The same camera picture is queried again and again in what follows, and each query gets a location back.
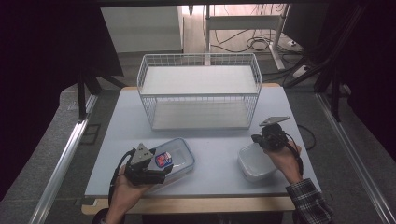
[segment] label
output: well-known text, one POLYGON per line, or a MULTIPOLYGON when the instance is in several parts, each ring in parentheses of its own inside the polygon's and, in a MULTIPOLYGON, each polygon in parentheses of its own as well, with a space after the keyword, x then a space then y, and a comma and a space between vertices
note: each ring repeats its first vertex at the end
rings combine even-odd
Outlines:
POLYGON ((155 163, 158 167, 163 168, 172 164, 172 157, 171 154, 168 152, 163 152, 155 157, 155 163))

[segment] white table surface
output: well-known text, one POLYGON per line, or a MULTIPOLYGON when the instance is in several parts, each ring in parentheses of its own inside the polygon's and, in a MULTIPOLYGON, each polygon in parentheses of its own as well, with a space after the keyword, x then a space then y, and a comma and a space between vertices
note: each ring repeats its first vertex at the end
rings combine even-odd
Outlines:
POLYGON ((184 138, 191 148, 195 158, 193 171, 147 196, 251 197, 286 193, 285 187, 289 183, 279 171, 269 178, 251 183, 244 178, 237 162, 237 152, 252 143, 252 134, 260 133, 259 123, 268 117, 280 116, 290 116, 280 125, 303 149, 304 178, 311 178, 320 190, 283 88, 262 88, 249 130, 163 132, 150 129, 138 92, 125 89, 120 93, 85 195, 106 198, 110 179, 121 157, 139 143, 151 148, 177 137, 184 138))

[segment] clear plastic lid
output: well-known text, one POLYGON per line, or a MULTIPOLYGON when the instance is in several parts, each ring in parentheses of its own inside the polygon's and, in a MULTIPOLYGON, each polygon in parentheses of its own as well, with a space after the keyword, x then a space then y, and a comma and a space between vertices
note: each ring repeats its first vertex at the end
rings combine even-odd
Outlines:
POLYGON ((195 158, 183 138, 175 138, 155 148, 155 155, 148 165, 150 170, 163 170, 163 168, 174 164, 172 172, 166 175, 164 185, 183 177, 192 170, 195 164, 195 158))

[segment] shirt cuff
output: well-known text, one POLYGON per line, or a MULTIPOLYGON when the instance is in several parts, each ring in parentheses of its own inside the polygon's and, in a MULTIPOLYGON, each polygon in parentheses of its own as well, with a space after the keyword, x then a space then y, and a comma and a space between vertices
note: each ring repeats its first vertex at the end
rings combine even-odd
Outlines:
POLYGON ((309 178, 286 187, 286 191, 294 204, 312 202, 312 198, 317 198, 319 194, 314 183, 309 178))

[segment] wrist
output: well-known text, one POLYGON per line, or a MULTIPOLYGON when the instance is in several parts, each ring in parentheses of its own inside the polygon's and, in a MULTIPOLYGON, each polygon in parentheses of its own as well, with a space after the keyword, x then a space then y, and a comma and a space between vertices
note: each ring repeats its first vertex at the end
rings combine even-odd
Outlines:
POLYGON ((106 224, 120 224, 125 214, 120 209, 112 209, 111 206, 105 217, 106 224))
POLYGON ((304 180, 303 177, 298 172, 298 170, 294 169, 294 170, 282 171, 282 172, 291 185, 304 180))

